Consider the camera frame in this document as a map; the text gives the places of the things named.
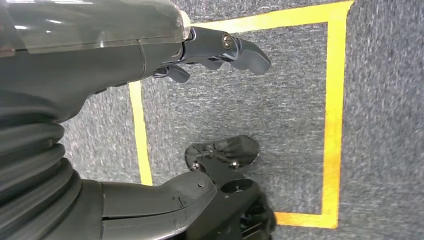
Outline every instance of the metal screw head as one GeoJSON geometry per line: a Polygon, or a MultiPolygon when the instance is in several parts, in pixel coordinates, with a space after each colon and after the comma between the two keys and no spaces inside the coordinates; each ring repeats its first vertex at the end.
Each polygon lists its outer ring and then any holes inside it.
{"type": "Polygon", "coordinates": [[[191,166],[191,169],[193,170],[199,170],[200,169],[200,164],[196,161],[193,163],[193,165],[191,166]]]}
{"type": "Polygon", "coordinates": [[[222,35],[222,45],[225,49],[230,49],[233,46],[233,38],[228,33],[222,35]]]}
{"type": "Polygon", "coordinates": [[[240,163],[238,161],[233,161],[230,166],[233,169],[238,169],[240,167],[240,163]]]}

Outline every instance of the yellow tape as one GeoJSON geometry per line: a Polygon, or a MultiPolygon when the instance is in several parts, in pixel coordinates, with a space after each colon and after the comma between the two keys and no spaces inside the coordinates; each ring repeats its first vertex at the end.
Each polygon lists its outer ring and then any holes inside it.
{"type": "Polygon", "coordinates": [[[221,30],[231,34],[304,24],[325,23],[329,22],[330,19],[346,21],[347,12],[353,2],[354,1],[342,1],[316,6],[306,6],[230,20],[194,23],[192,25],[221,30]]]}
{"type": "MultiPolygon", "coordinates": [[[[342,150],[343,84],[345,77],[346,20],[354,1],[273,11],[230,20],[196,23],[193,26],[242,33],[279,27],[328,22],[325,96],[325,134],[321,214],[276,212],[279,225],[334,229],[339,218],[342,150]]],[[[141,182],[152,184],[140,82],[130,84],[135,139],[141,182]]]]}
{"type": "Polygon", "coordinates": [[[142,85],[140,81],[129,83],[129,98],[131,99],[132,114],[134,116],[135,145],[137,147],[140,180],[142,184],[152,186],[153,180],[147,149],[146,123],[143,112],[142,85]]]}

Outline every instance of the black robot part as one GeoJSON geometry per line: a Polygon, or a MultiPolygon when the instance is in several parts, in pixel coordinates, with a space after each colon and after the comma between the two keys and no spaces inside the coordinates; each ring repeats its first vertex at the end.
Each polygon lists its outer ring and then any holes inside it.
{"type": "MultiPolygon", "coordinates": [[[[81,179],[58,143],[64,135],[60,123],[95,93],[149,76],[182,83],[188,79],[183,64],[217,69],[229,62],[263,74],[271,63],[257,46],[223,31],[192,27],[183,42],[33,54],[25,48],[32,38],[20,40],[6,5],[16,6],[0,1],[0,239],[269,239],[275,219],[264,194],[233,171],[258,154],[248,137],[201,152],[194,160],[199,170],[160,186],[81,179]],[[209,220],[207,228],[199,227],[209,220]]],[[[41,14],[44,8],[38,9],[41,14]]]]}

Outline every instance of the transparent plastic cover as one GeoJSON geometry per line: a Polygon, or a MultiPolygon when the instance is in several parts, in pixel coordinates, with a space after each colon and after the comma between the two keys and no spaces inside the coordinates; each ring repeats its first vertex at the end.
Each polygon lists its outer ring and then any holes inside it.
{"type": "MultiPolygon", "coordinates": [[[[30,53],[180,43],[190,33],[169,0],[0,0],[0,8],[30,53]]],[[[0,51],[10,52],[5,34],[0,23],[0,51]]]]}

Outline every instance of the screw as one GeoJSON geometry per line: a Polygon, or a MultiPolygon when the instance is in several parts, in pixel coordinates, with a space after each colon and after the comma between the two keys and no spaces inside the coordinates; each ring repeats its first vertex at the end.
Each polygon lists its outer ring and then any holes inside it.
{"type": "Polygon", "coordinates": [[[238,169],[240,167],[240,163],[238,161],[233,161],[230,166],[233,169],[238,169]]]}
{"type": "Polygon", "coordinates": [[[228,33],[224,33],[222,35],[222,45],[225,49],[230,49],[233,45],[233,38],[231,38],[231,35],[228,33]]]}
{"type": "Polygon", "coordinates": [[[200,169],[200,164],[199,164],[197,161],[195,161],[195,162],[193,163],[193,165],[191,166],[191,168],[192,168],[193,170],[198,170],[198,169],[200,169]]]}

